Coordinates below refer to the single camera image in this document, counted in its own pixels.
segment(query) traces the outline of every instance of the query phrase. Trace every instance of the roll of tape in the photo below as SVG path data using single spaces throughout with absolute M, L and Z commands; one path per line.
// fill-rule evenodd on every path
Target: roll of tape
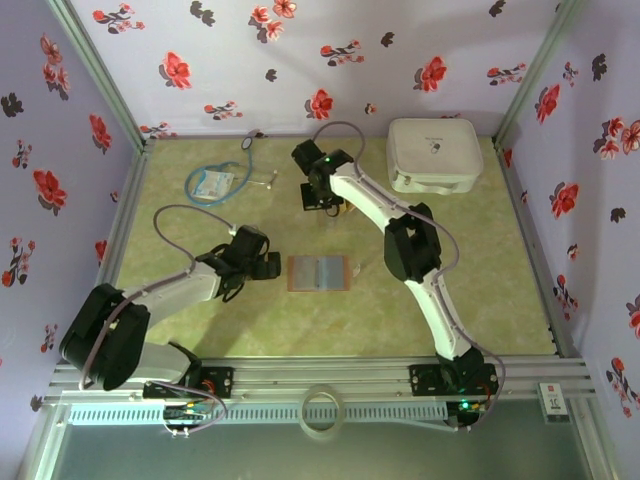
M 327 429 L 319 430 L 317 428 L 313 428 L 311 425 L 307 423 L 304 418 L 304 412 L 307 408 L 307 405 L 311 400 L 317 397 L 326 397 L 331 400 L 337 407 L 338 412 L 336 414 L 336 420 Z M 346 417 L 346 409 L 344 406 L 344 402 L 340 397 L 340 394 L 336 392 L 329 385 L 314 385 L 304 394 L 304 397 L 300 401 L 300 407 L 298 409 L 298 421 L 300 422 L 300 427 L 302 431 L 306 433 L 308 436 L 315 440 L 330 440 L 336 436 L 342 425 L 344 424 L 344 420 Z

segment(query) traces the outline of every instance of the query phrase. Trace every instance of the ventilation grille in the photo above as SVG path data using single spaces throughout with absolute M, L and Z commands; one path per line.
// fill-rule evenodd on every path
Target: ventilation grille
M 287 424 L 298 423 L 297 404 L 265 404 L 229 406 L 227 417 L 220 424 Z M 153 425 L 162 424 L 163 405 L 74 405 L 69 423 L 74 425 Z M 216 407 L 213 415 L 220 414 L 220 407 Z M 332 403 L 312 403 L 305 409 L 305 420 L 333 422 L 337 408 Z M 395 422 L 397 420 L 433 421 L 447 418 L 445 402 L 420 402 L 411 404 L 398 403 L 352 403 L 346 407 L 347 422 L 351 423 L 379 423 Z M 190 424 L 207 421 L 203 420 L 170 420 L 171 424 Z

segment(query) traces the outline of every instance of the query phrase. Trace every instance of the floral wallpaper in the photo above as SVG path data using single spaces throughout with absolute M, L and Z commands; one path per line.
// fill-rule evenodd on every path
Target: floral wallpaper
M 133 146 L 46 3 L 14 2 L 0 42 L 11 45 L 0 76 L 4 480 L 16 477 L 59 341 L 108 255 Z
M 159 125 L 306 134 L 335 119 L 386 135 L 397 117 L 453 116 L 493 135 L 558 0 L 71 3 L 141 133 L 158 138 Z
M 634 0 L 589 2 L 503 142 L 629 479 L 640 471 L 639 18 Z

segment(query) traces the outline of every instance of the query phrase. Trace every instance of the plastic box lid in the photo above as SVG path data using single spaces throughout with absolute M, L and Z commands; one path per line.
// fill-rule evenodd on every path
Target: plastic box lid
M 452 179 L 482 173 L 475 129 L 463 118 L 398 118 L 389 125 L 387 142 L 388 160 L 402 175 Z

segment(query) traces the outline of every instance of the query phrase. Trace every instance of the white storage box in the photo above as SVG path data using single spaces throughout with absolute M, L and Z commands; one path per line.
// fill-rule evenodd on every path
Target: white storage box
M 464 193 L 482 173 L 475 129 L 462 118 L 398 118 L 387 138 L 389 181 L 397 192 Z

